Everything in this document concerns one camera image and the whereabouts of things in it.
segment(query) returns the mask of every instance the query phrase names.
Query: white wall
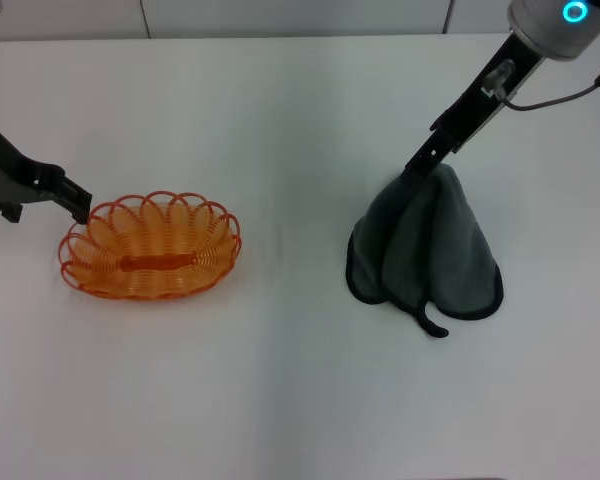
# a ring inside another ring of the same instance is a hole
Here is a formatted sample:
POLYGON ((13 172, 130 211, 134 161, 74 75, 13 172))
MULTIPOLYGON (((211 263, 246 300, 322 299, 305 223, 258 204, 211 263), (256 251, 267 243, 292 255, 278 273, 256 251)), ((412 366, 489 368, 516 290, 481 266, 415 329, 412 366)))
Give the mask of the white wall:
POLYGON ((146 38, 139 0, 3 0, 0 40, 146 38))
POLYGON ((153 37, 440 33, 448 0, 144 0, 153 37))
POLYGON ((505 33, 509 31, 510 0, 456 0, 449 33, 505 33))

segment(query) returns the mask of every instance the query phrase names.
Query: gray towel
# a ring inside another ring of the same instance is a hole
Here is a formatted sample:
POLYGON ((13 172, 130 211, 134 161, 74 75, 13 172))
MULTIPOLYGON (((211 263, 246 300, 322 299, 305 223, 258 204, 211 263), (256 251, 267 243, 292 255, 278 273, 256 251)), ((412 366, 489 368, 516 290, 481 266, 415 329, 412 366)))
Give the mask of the gray towel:
POLYGON ((427 318, 430 300, 449 317, 480 320, 504 297, 460 181, 443 164, 424 180, 403 174, 376 197, 353 229, 346 278, 358 300, 390 301, 436 338, 449 332, 427 318))

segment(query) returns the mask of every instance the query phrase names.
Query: oval basket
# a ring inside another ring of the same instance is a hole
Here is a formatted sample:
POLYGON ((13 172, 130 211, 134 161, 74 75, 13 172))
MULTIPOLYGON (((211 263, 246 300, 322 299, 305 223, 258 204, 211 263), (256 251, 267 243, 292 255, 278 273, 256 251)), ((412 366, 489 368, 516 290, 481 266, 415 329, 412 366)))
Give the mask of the oval basket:
POLYGON ((76 290, 161 300, 213 287, 231 271, 241 246, 236 217, 219 203, 158 191, 94 208, 86 226, 69 229, 58 259, 62 278, 76 290))

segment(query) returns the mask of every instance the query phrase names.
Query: wire basket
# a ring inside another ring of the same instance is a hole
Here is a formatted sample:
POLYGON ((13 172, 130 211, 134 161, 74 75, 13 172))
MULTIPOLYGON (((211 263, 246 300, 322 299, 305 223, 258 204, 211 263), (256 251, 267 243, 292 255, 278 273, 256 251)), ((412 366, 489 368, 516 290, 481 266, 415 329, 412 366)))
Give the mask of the wire basket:
POLYGON ((196 193, 127 195, 97 206, 82 231, 78 227, 58 247, 62 278, 102 298, 203 292, 231 271, 242 246, 236 217, 196 193))

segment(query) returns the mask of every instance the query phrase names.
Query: black cable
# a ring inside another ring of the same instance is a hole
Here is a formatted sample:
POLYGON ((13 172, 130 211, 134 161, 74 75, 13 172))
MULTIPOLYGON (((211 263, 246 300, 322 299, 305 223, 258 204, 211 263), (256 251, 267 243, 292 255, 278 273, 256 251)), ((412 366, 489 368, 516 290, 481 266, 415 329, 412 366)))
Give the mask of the black cable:
POLYGON ((509 100, 506 100, 506 99, 502 100, 502 103, 505 106, 509 107, 511 110, 515 110, 516 112, 529 112, 531 110, 538 110, 539 108, 551 107, 552 105, 560 105, 561 103, 570 102, 571 100, 575 100, 577 98, 588 95, 589 93, 593 92, 597 88, 598 88, 597 85, 591 85, 586 90, 583 90, 578 93, 574 93, 573 95, 569 95, 568 97, 557 98, 555 100, 550 100, 548 102, 542 102, 542 103, 536 103, 534 105, 525 105, 525 106, 514 105, 513 103, 511 103, 509 100))
POLYGON ((151 39, 151 30, 149 30, 149 23, 147 22, 147 14, 144 11, 144 1, 140 0, 140 11, 142 12, 142 21, 144 22, 144 29, 147 32, 147 38, 151 39))
POLYGON ((449 24, 451 23, 451 17, 453 16, 453 9, 456 6, 456 0, 449 0, 449 8, 447 9, 447 16, 444 19, 444 25, 442 27, 442 33, 449 33, 449 24))
POLYGON ((587 88, 586 90, 583 90, 581 92, 574 93, 573 95, 569 95, 567 97, 557 98, 555 100, 550 100, 548 102, 536 103, 534 105, 524 105, 524 106, 514 105, 513 103, 511 103, 509 100, 507 100, 505 98, 504 100, 502 100, 502 104, 505 105, 506 107, 509 107, 511 110, 515 110, 516 112, 529 112, 531 110, 538 110, 539 108, 551 107, 552 105, 560 105, 561 103, 570 102, 571 100, 575 100, 577 98, 584 97, 585 95, 590 94, 591 92, 593 92, 594 90, 596 90, 598 88, 600 88, 600 75, 598 75, 598 78, 595 79, 595 81, 593 82, 593 85, 591 85, 589 88, 587 88))

